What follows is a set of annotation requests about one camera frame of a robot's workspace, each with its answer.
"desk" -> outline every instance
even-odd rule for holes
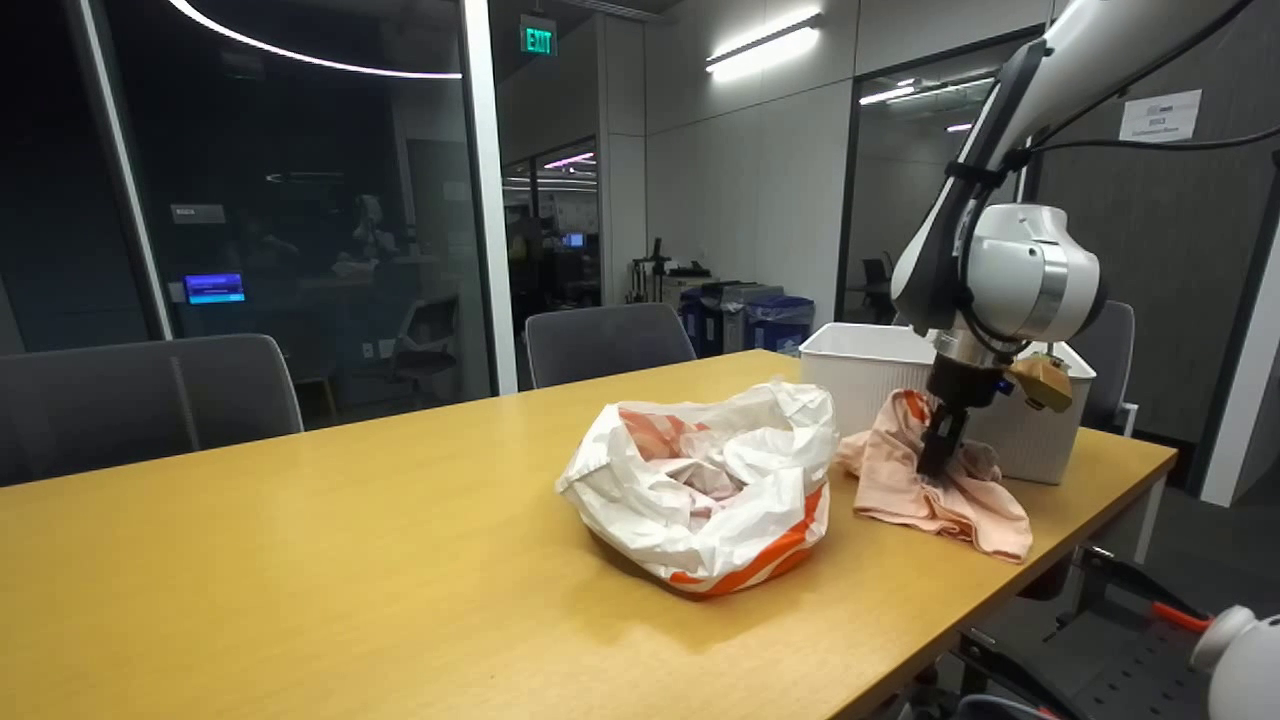
[[[679,599],[551,494],[609,402],[798,375],[742,354],[0,494],[0,717],[830,717],[1097,533],[1170,454],[1078,434],[1029,565],[855,519]]]

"pink cloth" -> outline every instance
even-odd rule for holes
[[[1001,483],[990,448],[965,443],[953,461],[953,483],[945,490],[915,477],[927,415],[927,397],[899,388],[885,402],[868,434],[842,436],[842,469],[859,482],[852,508],[885,523],[954,536],[980,554],[1025,561],[1032,549],[1032,519]]]

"paper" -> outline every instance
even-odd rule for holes
[[[1201,89],[1170,98],[1122,99],[1118,139],[1128,144],[1183,144],[1194,137]]]

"plastic bag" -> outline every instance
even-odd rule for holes
[[[760,385],[723,403],[609,403],[560,477],[578,519],[687,596],[796,570],[827,533],[830,397]]]

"exit sign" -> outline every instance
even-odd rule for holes
[[[557,19],[518,17],[518,54],[523,55],[557,55]]]

